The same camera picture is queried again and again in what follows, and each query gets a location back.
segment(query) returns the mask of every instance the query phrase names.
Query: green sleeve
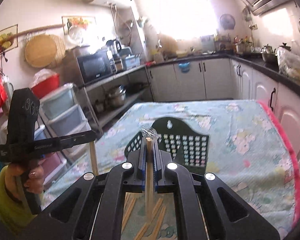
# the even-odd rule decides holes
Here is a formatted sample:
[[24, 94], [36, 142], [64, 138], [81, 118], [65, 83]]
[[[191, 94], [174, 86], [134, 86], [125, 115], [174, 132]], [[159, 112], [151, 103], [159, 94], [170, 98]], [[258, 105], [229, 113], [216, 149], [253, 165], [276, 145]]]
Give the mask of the green sleeve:
[[21, 203], [14, 202], [4, 186], [4, 167], [0, 173], [0, 220], [14, 233], [18, 234], [35, 217], [23, 208]]

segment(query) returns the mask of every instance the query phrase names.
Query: red plastic container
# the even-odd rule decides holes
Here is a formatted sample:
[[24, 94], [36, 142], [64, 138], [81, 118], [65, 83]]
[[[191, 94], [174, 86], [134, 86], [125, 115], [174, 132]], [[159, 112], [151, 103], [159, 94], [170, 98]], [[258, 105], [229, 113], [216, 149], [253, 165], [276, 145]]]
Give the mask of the red plastic container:
[[48, 95], [53, 90], [57, 89], [60, 85], [60, 75], [57, 73], [46, 80], [40, 82], [33, 88], [32, 92], [38, 99], [43, 98], [45, 95]]

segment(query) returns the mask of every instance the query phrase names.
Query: silver screw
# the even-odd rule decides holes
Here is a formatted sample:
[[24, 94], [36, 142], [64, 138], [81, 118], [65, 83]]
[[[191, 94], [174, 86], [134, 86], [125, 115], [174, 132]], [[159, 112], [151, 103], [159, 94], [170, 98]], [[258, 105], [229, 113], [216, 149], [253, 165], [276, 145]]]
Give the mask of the silver screw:
[[176, 163], [168, 163], [167, 168], [170, 170], [175, 170], [178, 167]]
[[132, 163], [123, 163], [122, 168], [128, 170], [128, 169], [132, 168]]
[[216, 178], [216, 176], [213, 173], [207, 173], [207, 174], [205, 174], [205, 178], [207, 180], [214, 180]]
[[93, 179], [93, 177], [94, 177], [94, 175], [91, 172], [88, 172], [88, 173], [84, 174], [84, 176], [83, 176], [83, 178], [85, 180], [91, 180], [91, 179]]

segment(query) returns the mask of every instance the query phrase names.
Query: bright window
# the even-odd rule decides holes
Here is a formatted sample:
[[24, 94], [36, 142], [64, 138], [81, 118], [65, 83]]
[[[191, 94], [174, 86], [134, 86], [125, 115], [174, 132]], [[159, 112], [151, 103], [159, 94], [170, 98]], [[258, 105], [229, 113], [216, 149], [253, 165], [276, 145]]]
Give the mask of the bright window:
[[158, 33], [191, 39], [216, 33], [217, 22], [208, 0], [148, 0], [151, 22]]

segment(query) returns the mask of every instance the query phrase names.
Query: person's hand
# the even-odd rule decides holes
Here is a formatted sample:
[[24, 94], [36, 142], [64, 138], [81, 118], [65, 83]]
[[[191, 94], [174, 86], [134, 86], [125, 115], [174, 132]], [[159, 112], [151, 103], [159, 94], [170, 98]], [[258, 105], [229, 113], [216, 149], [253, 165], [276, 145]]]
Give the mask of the person's hand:
[[[17, 184], [15, 177], [23, 174], [27, 169], [16, 163], [10, 163], [5, 173], [5, 186], [8, 191], [18, 200], [20, 196], [18, 194]], [[40, 194], [43, 192], [43, 168], [41, 165], [35, 167], [29, 172], [29, 179], [25, 182], [24, 186], [28, 192]]]

